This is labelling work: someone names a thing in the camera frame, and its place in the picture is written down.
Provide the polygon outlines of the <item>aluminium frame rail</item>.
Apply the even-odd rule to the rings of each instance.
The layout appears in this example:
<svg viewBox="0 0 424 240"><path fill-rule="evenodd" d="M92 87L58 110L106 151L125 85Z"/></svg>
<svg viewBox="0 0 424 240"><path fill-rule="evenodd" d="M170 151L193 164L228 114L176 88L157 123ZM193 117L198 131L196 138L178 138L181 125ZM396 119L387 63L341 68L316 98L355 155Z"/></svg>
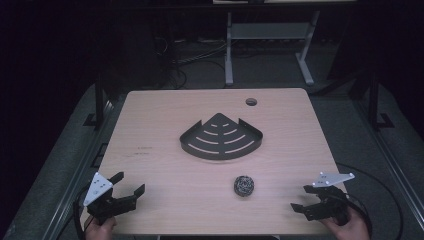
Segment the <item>aluminium frame rail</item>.
<svg viewBox="0 0 424 240"><path fill-rule="evenodd" d="M368 120L367 110L364 105L358 101L354 101L353 105L364 122L364 125L370 132L370 135L374 139L374 142L378 146L378 149L382 153L385 162L388 165L389 172L392 175L393 180L398 185L398 188L414 218L421 230L424 232L424 202L419 198L411 182L407 179L407 176L398 164L397 158L393 151L389 148L389 145L381 135L381 132L377 131Z"/></svg>
<svg viewBox="0 0 424 240"><path fill-rule="evenodd" d="M96 126L96 110L93 101L81 102L58 140L48 174L48 183L58 187L57 201L42 240L57 240L73 223L74 202L91 179L90 166L106 140L102 126Z"/></svg>

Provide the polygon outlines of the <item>person's left hand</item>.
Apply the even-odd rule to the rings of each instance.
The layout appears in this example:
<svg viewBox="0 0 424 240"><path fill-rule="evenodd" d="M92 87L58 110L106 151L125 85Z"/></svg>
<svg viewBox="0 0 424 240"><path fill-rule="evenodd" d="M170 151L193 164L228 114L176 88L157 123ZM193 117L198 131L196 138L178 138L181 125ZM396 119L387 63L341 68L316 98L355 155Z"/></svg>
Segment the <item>person's left hand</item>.
<svg viewBox="0 0 424 240"><path fill-rule="evenodd" d="M112 240L113 229L117 225L114 217L108 218L103 224L93 217L89 216L84 223L86 240Z"/></svg>

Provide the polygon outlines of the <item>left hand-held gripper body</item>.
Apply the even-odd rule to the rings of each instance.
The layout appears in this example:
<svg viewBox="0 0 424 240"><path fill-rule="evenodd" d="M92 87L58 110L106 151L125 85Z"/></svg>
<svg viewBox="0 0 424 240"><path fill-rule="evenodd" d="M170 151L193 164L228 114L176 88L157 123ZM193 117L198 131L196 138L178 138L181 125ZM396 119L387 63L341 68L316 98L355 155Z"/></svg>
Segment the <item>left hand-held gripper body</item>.
<svg viewBox="0 0 424 240"><path fill-rule="evenodd" d="M83 206L87 212L101 224L108 218L115 217L136 209L137 200L132 195L114 198L113 186L107 178L96 172L88 187Z"/></svg>

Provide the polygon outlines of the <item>steel wool scrubber ball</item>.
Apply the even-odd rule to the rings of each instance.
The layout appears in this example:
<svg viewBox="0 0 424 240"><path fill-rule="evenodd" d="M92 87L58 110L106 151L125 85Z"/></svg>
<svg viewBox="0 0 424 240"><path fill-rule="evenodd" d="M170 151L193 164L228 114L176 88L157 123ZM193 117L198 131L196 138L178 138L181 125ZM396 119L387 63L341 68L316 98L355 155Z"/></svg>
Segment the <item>steel wool scrubber ball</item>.
<svg viewBox="0 0 424 240"><path fill-rule="evenodd" d="M254 180L249 176L238 176L233 184L234 192L240 197L250 196L255 188Z"/></svg>

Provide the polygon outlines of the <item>black frame post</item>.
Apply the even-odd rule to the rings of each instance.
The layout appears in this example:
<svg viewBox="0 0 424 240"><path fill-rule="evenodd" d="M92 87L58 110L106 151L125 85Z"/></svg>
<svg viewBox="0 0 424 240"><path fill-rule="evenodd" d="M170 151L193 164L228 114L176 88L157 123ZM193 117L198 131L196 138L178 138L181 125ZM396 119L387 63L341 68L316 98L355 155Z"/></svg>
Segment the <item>black frame post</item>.
<svg viewBox="0 0 424 240"><path fill-rule="evenodd" d="M374 131L380 131L382 128L393 128L394 124L386 113L378 111L379 100L379 81L375 73L369 82L368 99L368 122Z"/></svg>
<svg viewBox="0 0 424 240"><path fill-rule="evenodd" d="M95 112L87 115L84 126L93 127L97 131L104 121L104 92L103 92L103 80L101 74L98 74L95 84Z"/></svg>

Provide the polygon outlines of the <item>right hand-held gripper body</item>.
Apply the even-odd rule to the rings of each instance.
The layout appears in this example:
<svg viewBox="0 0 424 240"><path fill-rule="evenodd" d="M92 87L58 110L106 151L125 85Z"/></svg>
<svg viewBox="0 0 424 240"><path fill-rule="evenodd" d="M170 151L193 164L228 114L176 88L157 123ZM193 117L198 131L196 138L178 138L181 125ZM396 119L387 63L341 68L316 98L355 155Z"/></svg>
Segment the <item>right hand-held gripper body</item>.
<svg viewBox="0 0 424 240"><path fill-rule="evenodd" d="M320 190L318 204L312 205L308 212L308 220L335 218L337 225L345 225L349 221L346 194L336 187L337 184L354 179L353 173L324 173L321 172L312 186Z"/></svg>

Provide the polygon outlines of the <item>black metal corner shelf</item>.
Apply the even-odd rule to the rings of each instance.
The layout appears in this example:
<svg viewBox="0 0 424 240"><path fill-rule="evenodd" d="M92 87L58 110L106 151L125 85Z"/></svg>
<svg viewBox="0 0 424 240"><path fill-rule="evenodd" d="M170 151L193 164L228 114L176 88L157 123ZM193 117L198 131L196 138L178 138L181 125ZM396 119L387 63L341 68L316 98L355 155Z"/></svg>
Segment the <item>black metal corner shelf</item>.
<svg viewBox="0 0 424 240"><path fill-rule="evenodd" d="M246 156L262 144L263 133L242 119L235 122L222 113L206 123L198 121L179 138L181 148L195 157L224 161Z"/></svg>

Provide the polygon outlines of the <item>person's right hand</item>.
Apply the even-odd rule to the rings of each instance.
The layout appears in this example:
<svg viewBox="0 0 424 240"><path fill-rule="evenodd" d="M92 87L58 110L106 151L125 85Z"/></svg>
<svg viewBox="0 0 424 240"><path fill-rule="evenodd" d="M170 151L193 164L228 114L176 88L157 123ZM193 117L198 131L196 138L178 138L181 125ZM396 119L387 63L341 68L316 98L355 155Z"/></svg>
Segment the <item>person's right hand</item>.
<svg viewBox="0 0 424 240"><path fill-rule="evenodd" d="M368 228L360 214L352 208L348 209L350 220L339 226L331 219L322 219L321 223L336 237L337 240L371 240Z"/></svg>

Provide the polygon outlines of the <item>grey metal stand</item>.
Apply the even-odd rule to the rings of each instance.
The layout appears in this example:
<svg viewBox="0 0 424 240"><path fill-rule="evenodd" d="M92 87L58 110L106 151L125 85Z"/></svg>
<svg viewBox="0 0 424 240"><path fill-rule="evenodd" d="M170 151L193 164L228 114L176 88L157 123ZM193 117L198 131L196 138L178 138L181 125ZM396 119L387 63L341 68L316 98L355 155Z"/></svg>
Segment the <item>grey metal stand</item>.
<svg viewBox="0 0 424 240"><path fill-rule="evenodd" d="M227 14L226 24L226 54L224 59L225 85L234 84L232 43L234 40L303 40L303 49L295 54L303 79L308 86L314 84L313 77L306 63L306 57L311 45L319 11L312 14L309 22L295 23L235 23L232 13Z"/></svg>

